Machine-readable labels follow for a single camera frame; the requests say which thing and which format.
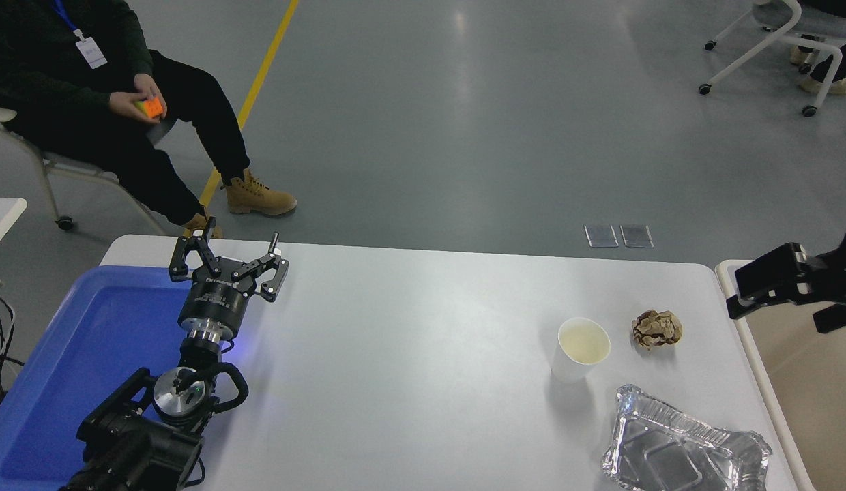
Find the person's right hand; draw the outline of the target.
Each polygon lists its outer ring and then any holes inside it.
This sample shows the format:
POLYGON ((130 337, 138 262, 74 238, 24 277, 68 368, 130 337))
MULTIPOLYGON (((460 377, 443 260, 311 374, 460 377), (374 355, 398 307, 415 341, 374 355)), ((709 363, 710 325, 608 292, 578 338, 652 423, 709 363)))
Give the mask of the person's right hand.
POLYGON ((144 93, 112 92, 109 94, 108 108, 115 115, 123 116, 139 123, 147 125, 158 124, 157 117, 151 117, 142 113, 135 105, 136 102, 142 102, 146 97, 144 93))

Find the person's left hand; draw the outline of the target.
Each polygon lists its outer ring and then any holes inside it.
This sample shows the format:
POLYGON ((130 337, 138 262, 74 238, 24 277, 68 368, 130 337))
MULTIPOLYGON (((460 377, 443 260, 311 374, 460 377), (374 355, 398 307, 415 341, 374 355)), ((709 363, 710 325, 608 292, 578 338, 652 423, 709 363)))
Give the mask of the person's left hand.
POLYGON ((147 96, 142 102, 135 103, 137 108, 148 116, 159 119, 165 118, 167 116, 166 105, 154 78, 148 74, 136 74, 134 85, 139 93, 144 93, 147 96))

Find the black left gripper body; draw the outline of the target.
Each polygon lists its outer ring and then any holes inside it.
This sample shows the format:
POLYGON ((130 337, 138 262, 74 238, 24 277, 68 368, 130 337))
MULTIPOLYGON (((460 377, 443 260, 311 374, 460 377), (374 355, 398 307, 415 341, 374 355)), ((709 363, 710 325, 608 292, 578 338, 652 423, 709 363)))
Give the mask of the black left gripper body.
POLYGON ((195 271, 192 286, 179 314, 186 331, 202 330, 202 323, 217 323, 223 335, 237 335, 252 294, 252 279, 233 280, 231 274, 211 277, 195 271))

